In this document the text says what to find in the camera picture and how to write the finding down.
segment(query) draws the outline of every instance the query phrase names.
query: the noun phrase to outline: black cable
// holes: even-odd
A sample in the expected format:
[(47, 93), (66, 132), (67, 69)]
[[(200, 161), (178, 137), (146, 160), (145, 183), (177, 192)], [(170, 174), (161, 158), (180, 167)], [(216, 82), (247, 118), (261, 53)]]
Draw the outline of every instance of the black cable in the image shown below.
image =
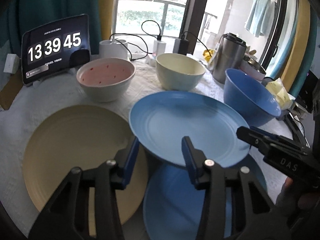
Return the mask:
[[(182, 35), (184, 36), (185, 33), (190, 33), (191, 35), (195, 36), (192, 32), (189, 32), (189, 31), (185, 31)], [(197, 36), (195, 36), (195, 38), (196, 38), (198, 41), (201, 42), (201, 44), (207, 49), (207, 52), (209, 53), (210, 57), (212, 57), (212, 55), (211, 55), (210, 51), (208, 50), (207, 46), (206, 46)]]
[[(144, 29), (143, 29), (143, 24), (144, 23), (146, 23), (146, 22), (154, 22), (154, 23), (156, 23), (157, 25), (158, 25), (158, 28), (159, 28), (159, 35), (152, 35), (152, 34), (149, 34), (149, 33), (147, 33)], [(142, 31), (145, 33), (145, 34), (147, 34), (147, 35), (149, 35), (149, 36), (151, 36), (151, 37), (154, 37), (154, 38), (156, 38), (157, 40), (161, 40), (161, 28), (160, 28), (160, 25), (156, 22), (156, 21), (154, 21), (154, 20), (146, 20), (146, 21), (144, 21), (142, 24), (141, 24), (141, 29), (142, 29)]]
[[(148, 45), (147, 45), (147, 43), (145, 42), (145, 40), (144, 40), (142, 37), (138, 36), (138, 35), (130, 34), (130, 33), (113, 33), (113, 34), (110, 35), (109, 40), (111, 40), (111, 37), (112, 37), (113, 35), (130, 35), (130, 36), (139, 37), (139, 38), (142, 39), (142, 41), (144, 42), (144, 44), (145, 44), (145, 46), (146, 46), (146, 48), (147, 48), (147, 51), (149, 51)], [(137, 60), (137, 59), (143, 59), (143, 58), (145, 58), (146, 56), (148, 56), (148, 53), (144, 51), (144, 52), (146, 53), (145, 56), (140, 57), (140, 58), (132, 58), (132, 53), (130, 52), (130, 50), (129, 50), (122, 42), (120, 42), (120, 43), (129, 51), (129, 53), (130, 53), (130, 55), (131, 55), (130, 61), (134, 61), (134, 60)]]
[(118, 41), (119, 43), (121, 43), (122, 46), (124, 46), (124, 47), (127, 49), (127, 51), (129, 51), (129, 53), (130, 53), (130, 60), (132, 60), (132, 53), (131, 53), (131, 51), (126, 47), (126, 45), (124, 45), (120, 40), (117, 40), (117, 39), (115, 39), (115, 40)]
[(294, 119), (295, 121), (301, 123), (302, 129), (303, 129), (303, 136), (304, 136), (304, 138), (307, 140), (307, 138), (306, 138), (306, 132), (305, 132), (305, 130), (304, 130), (304, 125), (303, 125), (303, 123), (302, 123), (301, 121), (295, 119), (295, 117), (294, 117), (295, 115), (294, 115), (293, 113), (291, 113), (291, 111), (289, 111), (289, 112), (290, 112), (290, 114), (292, 115), (292, 117), (293, 117), (293, 119)]
[(138, 47), (142, 52), (144, 52), (144, 53), (148, 53), (148, 54), (152, 54), (152, 52), (146, 52), (146, 51), (144, 51), (143, 49), (141, 49), (138, 45), (136, 45), (136, 44), (133, 44), (133, 43), (130, 43), (130, 42), (128, 42), (128, 44), (131, 44), (131, 45), (133, 45), (133, 46), (136, 46), (136, 47)]

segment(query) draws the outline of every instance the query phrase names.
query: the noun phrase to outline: railing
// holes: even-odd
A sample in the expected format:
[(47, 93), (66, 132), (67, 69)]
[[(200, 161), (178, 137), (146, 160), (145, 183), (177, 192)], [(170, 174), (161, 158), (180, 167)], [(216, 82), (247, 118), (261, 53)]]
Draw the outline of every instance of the railing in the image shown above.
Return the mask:
[[(184, 4), (180, 4), (180, 3), (175, 3), (175, 2), (171, 2), (171, 1), (165, 1), (165, 0), (135, 0), (135, 1), (149, 1), (149, 2), (158, 2), (158, 3), (163, 3), (164, 4), (164, 9), (163, 9), (163, 13), (162, 13), (162, 19), (161, 19), (161, 35), (163, 35), (164, 33), (164, 29), (165, 29), (165, 23), (166, 23), (166, 18), (167, 18), (167, 12), (168, 12), (168, 6), (169, 5), (175, 5), (175, 6), (179, 6), (179, 7), (183, 7), (185, 8), (186, 6)], [(115, 0), (115, 10), (114, 10), (114, 22), (113, 22), (113, 27), (112, 27), (112, 33), (116, 33), (116, 24), (117, 24), (117, 15), (118, 15), (118, 2), (119, 0)], [(214, 18), (218, 18), (217, 16), (207, 13), (204, 13), (204, 19), (203, 19), (203, 23), (200, 29), (200, 33), (199, 33), (199, 39), (201, 40), (202, 35), (204, 33), (204, 29), (205, 29), (205, 25), (206, 25), (206, 21), (208, 16), (214, 17)]]

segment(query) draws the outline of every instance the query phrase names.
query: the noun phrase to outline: screw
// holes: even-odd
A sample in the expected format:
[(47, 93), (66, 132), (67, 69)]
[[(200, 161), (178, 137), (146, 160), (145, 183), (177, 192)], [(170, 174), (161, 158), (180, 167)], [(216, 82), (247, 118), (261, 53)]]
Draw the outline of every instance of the screw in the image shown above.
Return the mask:
[(240, 171), (244, 174), (248, 174), (250, 172), (250, 169), (246, 166), (241, 167)]
[(78, 174), (80, 171), (81, 171), (81, 169), (79, 167), (74, 167), (74, 168), (71, 169), (71, 172), (73, 174)]
[(117, 162), (114, 159), (109, 159), (106, 161), (106, 164), (109, 166), (115, 166), (117, 164)]
[(214, 161), (213, 160), (205, 160), (204, 161), (204, 165), (208, 166), (208, 167), (212, 167), (214, 165)]

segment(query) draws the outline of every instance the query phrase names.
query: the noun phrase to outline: white charger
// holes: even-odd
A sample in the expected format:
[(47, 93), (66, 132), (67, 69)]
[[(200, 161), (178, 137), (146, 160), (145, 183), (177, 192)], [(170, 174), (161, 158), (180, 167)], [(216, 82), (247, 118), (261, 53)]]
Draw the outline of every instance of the white charger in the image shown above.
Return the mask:
[(156, 66), (156, 57), (161, 54), (164, 54), (166, 45), (167, 43), (164, 41), (161, 41), (161, 36), (158, 35), (157, 39), (153, 43), (153, 53), (151, 55), (148, 55), (147, 57), (148, 64), (151, 67)]
[(4, 73), (15, 74), (20, 66), (20, 58), (16, 54), (8, 54), (4, 64)]

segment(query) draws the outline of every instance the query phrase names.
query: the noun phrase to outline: blue bowl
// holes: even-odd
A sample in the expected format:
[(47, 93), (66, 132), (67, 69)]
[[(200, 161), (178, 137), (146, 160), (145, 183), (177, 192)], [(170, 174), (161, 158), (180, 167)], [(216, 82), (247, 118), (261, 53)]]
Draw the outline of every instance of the blue bowl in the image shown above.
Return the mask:
[(224, 103), (241, 114), (249, 126), (259, 127), (280, 116), (278, 102), (258, 81), (231, 68), (226, 70), (226, 77)]

